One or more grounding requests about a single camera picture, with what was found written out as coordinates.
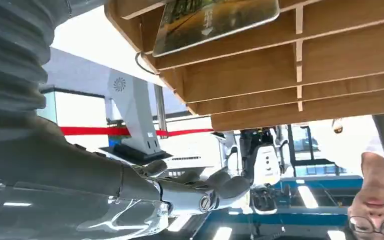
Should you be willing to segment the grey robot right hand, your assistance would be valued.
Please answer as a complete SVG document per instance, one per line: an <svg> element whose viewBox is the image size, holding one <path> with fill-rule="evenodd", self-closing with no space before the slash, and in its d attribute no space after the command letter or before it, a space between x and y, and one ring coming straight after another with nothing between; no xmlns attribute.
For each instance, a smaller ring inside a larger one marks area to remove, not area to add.
<svg viewBox="0 0 384 240"><path fill-rule="evenodd" d="M0 126L0 240L129 240L158 234L178 215L223 209L249 191L217 173L157 178L66 141L35 116Z"/></svg>

